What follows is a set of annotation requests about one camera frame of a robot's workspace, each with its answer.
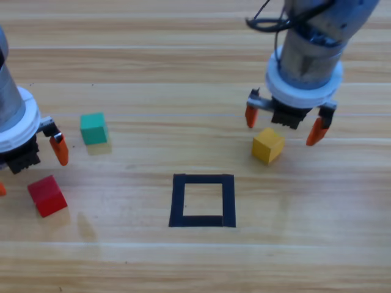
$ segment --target wood grain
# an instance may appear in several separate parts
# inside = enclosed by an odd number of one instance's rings
[[[0,172],[0,292],[391,292],[391,1],[351,40],[335,120],[312,148],[315,111],[297,131],[269,113],[246,126],[273,46],[244,25],[257,8],[0,1],[13,77],[70,147],[61,167],[39,135],[41,164]],[[86,148],[79,116],[98,111],[110,142]],[[286,144],[266,167],[250,148],[268,126]],[[169,228],[174,173],[234,174],[237,228]],[[26,186],[48,175],[69,208],[42,219]],[[216,189],[197,190],[186,212],[221,210]]]

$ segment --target green cube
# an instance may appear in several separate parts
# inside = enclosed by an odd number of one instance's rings
[[[108,127],[103,113],[81,115],[80,131],[86,145],[108,142]]]

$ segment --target white ring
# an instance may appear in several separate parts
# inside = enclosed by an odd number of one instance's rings
[[[281,52],[282,46],[277,50],[279,56]],[[297,89],[281,78],[274,53],[269,59],[268,72],[266,73],[266,86],[272,96],[287,106],[299,109],[315,108],[330,101],[342,80],[343,65],[339,61],[330,81],[326,85],[314,90]]]
[[[0,153],[14,150],[26,143],[37,133],[41,122],[41,113],[34,97],[22,87],[18,87],[18,90],[26,105],[26,111],[18,124],[0,133]]]

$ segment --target yellow cube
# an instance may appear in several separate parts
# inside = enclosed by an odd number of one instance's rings
[[[285,138],[279,136],[271,128],[264,129],[252,141],[252,155],[269,164],[283,149]]]

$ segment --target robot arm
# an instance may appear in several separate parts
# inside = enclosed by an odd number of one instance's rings
[[[343,79],[340,58],[350,38],[366,23],[379,0],[285,0],[287,19],[252,19],[260,32],[288,30],[282,47],[269,60],[266,85],[272,99],[253,90],[247,100],[247,125],[253,127],[258,109],[273,112],[272,123],[297,129],[316,107],[307,145],[321,140],[331,125],[337,103],[333,97]]]
[[[64,136],[51,117],[41,119],[34,97],[17,87],[5,64],[8,43],[0,27],[0,169],[9,167],[17,174],[40,162],[37,133],[50,137],[50,144],[61,165],[68,164]]]

